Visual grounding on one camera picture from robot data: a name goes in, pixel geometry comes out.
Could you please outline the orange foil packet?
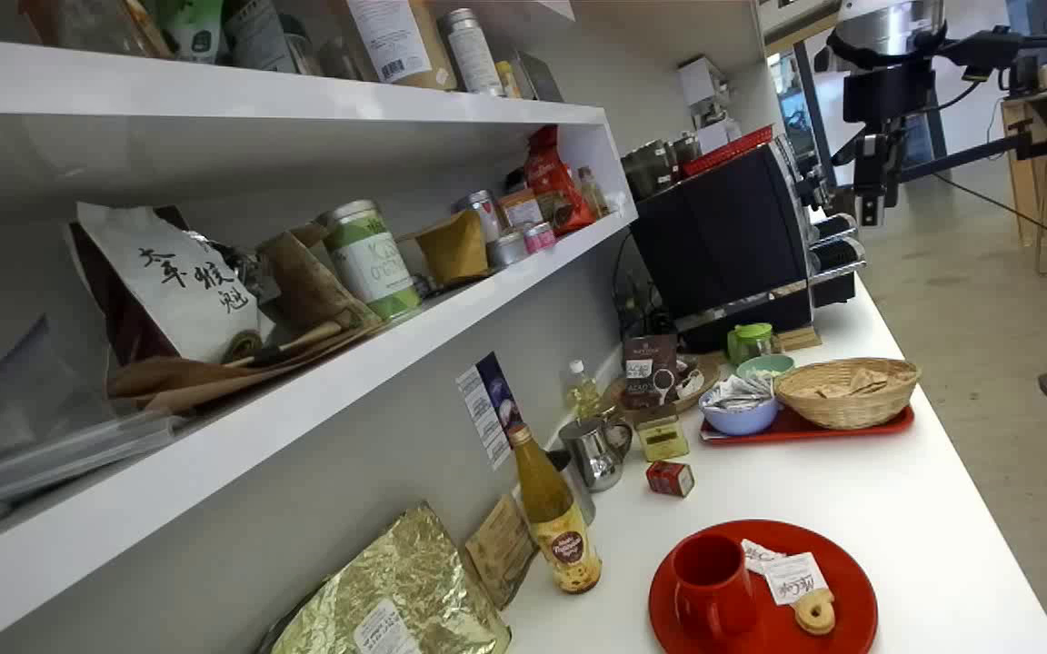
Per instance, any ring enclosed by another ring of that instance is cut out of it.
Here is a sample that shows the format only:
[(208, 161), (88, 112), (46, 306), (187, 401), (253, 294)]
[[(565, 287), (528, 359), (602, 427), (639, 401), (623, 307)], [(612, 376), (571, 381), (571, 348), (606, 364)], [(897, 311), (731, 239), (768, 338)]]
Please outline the orange foil packet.
[(578, 233), (597, 221), (593, 203), (582, 195), (571, 167), (560, 157), (557, 127), (539, 127), (528, 139), (524, 173), (557, 236)]

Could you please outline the yellow pouch on shelf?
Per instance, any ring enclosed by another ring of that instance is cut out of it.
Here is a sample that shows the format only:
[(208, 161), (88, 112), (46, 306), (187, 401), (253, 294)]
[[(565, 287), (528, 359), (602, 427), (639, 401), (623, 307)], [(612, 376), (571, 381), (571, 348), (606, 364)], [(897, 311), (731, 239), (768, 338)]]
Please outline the yellow pouch on shelf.
[(474, 212), (459, 212), (447, 221), (418, 233), (416, 244), (436, 287), (482, 281), (492, 271), (488, 239)]

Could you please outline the white lower shelf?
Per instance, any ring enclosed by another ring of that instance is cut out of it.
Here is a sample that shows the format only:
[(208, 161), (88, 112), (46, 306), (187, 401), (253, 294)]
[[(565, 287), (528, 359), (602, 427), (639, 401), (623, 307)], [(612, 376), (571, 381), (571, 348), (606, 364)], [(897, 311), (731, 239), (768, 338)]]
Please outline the white lower shelf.
[(554, 252), (530, 253), (505, 271), (454, 289), (377, 338), (368, 338), (210, 421), (190, 425), (155, 455), (0, 528), (0, 632), (297, 442), (315, 425), (350, 410), (390, 376), (582, 262), (634, 216), (634, 207), (618, 207), (589, 230), (565, 236)]

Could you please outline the white shelf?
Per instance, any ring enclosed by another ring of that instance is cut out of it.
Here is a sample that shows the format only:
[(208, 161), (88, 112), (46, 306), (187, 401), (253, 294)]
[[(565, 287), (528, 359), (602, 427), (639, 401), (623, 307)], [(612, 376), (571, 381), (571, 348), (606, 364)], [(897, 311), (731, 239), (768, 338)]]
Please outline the white shelf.
[(301, 178), (496, 178), (554, 122), (560, 157), (618, 178), (597, 105), (0, 43), (0, 212), (166, 203)]
[(582, 262), (634, 216), (634, 207), (618, 207), (589, 230), (565, 236), (554, 252), (530, 253), (505, 271), (454, 289), (377, 338), (368, 338), (210, 421), (190, 425), (155, 455), (0, 528), (0, 632), (297, 442), (315, 425), (350, 410), (390, 376)]

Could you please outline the blue white leaflet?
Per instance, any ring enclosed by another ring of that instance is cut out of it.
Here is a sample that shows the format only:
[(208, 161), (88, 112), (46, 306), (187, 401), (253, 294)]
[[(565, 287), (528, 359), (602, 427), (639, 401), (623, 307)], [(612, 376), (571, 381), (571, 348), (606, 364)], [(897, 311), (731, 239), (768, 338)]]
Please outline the blue white leaflet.
[(513, 455), (513, 431), (524, 425), (519, 404), (496, 353), (454, 376), (459, 396), (476, 425), (480, 448), (496, 468)]

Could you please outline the silver metal pitcher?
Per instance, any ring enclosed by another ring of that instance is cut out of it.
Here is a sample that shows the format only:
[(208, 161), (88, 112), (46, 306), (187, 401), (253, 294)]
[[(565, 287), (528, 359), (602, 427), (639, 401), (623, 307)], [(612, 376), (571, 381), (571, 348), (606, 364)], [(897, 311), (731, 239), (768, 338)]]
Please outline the silver metal pitcher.
[(567, 421), (560, 442), (567, 448), (582, 483), (600, 494), (618, 483), (623, 457), (634, 448), (634, 427), (623, 416)]

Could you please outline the green lidded jar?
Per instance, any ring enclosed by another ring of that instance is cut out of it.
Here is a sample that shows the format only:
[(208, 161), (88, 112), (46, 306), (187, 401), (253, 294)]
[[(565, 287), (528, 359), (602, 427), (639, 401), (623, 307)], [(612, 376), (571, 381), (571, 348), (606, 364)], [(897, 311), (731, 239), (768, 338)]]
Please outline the green lidded jar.
[(331, 212), (326, 253), (345, 287), (385, 322), (423, 306), (416, 275), (370, 198), (350, 198)]

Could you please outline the yellow glass bottle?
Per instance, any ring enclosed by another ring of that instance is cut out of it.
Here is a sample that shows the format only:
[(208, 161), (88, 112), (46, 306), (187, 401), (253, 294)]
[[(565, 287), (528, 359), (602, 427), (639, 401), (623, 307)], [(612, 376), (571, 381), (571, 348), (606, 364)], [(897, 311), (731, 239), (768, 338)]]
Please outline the yellow glass bottle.
[(524, 421), (510, 427), (510, 448), (516, 460), (524, 517), (543, 558), (554, 571), (554, 585), (567, 594), (597, 588), (602, 579), (602, 564), (593, 549), (571, 483), (557, 472), (557, 465), (536, 442)]

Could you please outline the small red tin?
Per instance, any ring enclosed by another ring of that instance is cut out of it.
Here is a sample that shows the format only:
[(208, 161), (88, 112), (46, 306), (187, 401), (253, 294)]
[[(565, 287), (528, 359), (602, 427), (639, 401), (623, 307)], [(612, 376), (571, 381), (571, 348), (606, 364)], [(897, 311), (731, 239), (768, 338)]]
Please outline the small red tin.
[(686, 497), (696, 491), (696, 472), (685, 460), (656, 460), (648, 468), (648, 485), (656, 494)]

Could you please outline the brown paper roll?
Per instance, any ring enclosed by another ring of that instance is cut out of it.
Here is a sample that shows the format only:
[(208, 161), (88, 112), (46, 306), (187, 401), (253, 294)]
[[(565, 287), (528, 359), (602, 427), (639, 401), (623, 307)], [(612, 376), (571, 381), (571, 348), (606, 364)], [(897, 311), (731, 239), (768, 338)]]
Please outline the brown paper roll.
[(377, 317), (341, 287), (341, 281), (293, 236), (280, 233), (261, 244), (265, 270), (275, 282), (273, 307), (280, 318), (307, 335), (326, 325), (341, 331), (370, 331)]

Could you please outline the black coffee machine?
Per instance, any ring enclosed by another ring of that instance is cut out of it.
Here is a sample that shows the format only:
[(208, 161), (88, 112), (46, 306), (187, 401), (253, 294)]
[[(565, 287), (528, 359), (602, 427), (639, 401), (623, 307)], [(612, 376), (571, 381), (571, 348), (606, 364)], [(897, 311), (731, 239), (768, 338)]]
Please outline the black coffee machine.
[(776, 145), (635, 203), (628, 225), (666, 322), (692, 353), (727, 346), (737, 322), (795, 331), (853, 298), (863, 247), (846, 221), (816, 225)]

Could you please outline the rectangular red tray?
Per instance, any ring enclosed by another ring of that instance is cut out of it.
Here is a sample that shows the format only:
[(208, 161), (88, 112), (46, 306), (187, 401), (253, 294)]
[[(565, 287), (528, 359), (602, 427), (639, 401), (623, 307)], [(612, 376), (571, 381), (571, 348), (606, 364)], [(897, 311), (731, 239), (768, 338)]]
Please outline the rectangular red tray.
[(806, 442), (806, 439), (871, 439), (871, 436), (897, 436), (917, 421), (914, 405), (903, 405), (894, 416), (869, 425), (869, 427), (824, 427), (816, 425), (799, 414), (791, 414), (789, 405), (777, 410), (777, 416), (751, 436), (727, 436), (715, 431), (714, 425), (697, 427), (697, 439), (710, 448), (751, 448), (751, 442)]

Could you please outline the round red tray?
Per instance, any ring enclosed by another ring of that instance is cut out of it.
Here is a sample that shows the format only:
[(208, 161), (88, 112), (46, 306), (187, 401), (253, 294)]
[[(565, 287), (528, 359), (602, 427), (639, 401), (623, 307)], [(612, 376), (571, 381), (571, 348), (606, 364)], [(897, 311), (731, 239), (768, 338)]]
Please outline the round red tray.
[(727, 520), (680, 537), (648, 582), (662, 654), (869, 654), (881, 598), (834, 537)]

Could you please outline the white paper packets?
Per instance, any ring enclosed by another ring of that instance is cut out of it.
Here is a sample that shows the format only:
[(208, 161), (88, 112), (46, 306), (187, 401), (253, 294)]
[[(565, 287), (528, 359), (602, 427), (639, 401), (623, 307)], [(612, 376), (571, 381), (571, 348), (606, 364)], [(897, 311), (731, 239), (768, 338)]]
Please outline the white paper packets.
[(799, 602), (812, 592), (824, 592), (829, 582), (812, 551), (776, 551), (755, 540), (740, 540), (745, 566), (768, 582), (777, 605)]

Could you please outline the white bag with calligraphy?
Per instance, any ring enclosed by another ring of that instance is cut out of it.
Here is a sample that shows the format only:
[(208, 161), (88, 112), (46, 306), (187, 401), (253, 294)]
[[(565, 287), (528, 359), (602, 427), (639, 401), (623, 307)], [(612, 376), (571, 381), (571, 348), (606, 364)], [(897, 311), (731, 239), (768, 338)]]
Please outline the white bag with calligraphy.
[(69, 247), (120, 364), (144, 357), (218, 364), (240, 335), (273, 335), (236, 270), (151, 207), (79, 203)]

